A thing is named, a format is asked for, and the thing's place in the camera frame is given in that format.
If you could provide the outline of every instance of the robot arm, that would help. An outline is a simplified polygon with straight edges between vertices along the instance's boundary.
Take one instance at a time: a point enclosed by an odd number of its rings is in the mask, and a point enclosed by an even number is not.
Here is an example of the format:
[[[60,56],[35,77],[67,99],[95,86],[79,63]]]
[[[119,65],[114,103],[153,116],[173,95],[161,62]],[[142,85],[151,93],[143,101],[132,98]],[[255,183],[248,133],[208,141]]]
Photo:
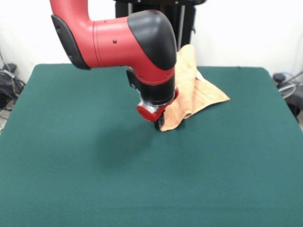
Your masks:
[[[128,66],[130,85],[141,96],[144,119],[156,122],[178,95],[174,31],[155,10],[92,21],[88,0],[50,0],[52,20],[70,61],[80,69]]]

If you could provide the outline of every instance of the green felt surface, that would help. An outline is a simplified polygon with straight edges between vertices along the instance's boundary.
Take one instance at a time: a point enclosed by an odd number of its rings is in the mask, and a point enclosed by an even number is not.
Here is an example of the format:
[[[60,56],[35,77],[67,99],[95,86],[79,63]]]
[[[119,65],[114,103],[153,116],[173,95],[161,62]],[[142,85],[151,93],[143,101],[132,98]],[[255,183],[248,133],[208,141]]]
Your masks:
[[[159,132],[124,68],[38,65],[0,136],[1,227],[302,227],[303,135],[260,68]]]

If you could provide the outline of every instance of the black stand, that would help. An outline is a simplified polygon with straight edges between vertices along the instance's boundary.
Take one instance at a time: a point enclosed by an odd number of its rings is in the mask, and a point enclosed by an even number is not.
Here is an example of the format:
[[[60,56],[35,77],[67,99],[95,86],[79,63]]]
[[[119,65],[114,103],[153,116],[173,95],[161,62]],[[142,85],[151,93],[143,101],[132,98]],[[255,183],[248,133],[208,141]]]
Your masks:
[[[115,0],[116,17],[126,17],[147,9],[164,13],[172,24],[178,50],[190,43],[196,15],[195,5],[206,0]]]

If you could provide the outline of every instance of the crumpled towel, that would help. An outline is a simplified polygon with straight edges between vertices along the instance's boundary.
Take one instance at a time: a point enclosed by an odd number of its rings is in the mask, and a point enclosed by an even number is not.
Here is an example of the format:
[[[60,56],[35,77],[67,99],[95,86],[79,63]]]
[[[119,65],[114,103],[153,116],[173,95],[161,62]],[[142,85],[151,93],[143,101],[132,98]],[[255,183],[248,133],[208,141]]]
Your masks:
[[[185,45],[178,52],[175,73],[179,96],[166,108],[161,131],[175,129],[183,119],[191,117],[200,110],[230,100],[223,91],[204,79],[197,70],[193,45]]]

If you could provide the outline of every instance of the white wall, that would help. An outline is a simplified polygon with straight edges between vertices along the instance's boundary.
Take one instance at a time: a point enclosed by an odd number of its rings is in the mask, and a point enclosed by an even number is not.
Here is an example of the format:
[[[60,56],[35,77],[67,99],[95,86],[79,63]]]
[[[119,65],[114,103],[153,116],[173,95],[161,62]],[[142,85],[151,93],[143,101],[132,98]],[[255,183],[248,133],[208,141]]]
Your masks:
[[[1,0],[0,46],[28,80],[38,63],[69,62],[54,30],[49,0]],[[197,7],[199,65],[261,66],[270,73],[303,69],[303,2],[208,0]],[[114,18],[115,2],[89,0],[92,19]]]

